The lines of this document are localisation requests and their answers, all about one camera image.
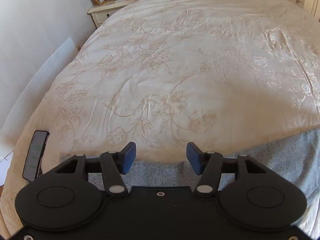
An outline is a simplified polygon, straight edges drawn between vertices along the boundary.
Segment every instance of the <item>wall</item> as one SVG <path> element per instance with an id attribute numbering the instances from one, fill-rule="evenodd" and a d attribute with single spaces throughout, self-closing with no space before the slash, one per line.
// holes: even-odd
<path id="1" fill-rule="evenodd" d="M 95 31 L 90 0 L 0 0 L 0 128 L 30 80 L 69 37 Z"/>

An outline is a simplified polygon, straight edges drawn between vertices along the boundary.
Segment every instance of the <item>phone screen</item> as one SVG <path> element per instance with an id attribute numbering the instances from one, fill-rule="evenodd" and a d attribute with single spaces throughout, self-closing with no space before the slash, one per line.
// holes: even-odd
<path id="1" fill-rule="evenodd" d="M 48 137 L 49 133 L 47 131 L 37 130 L 33 134 L 22 175 L 29 182 L 33 182 L 38 177 Z"/>

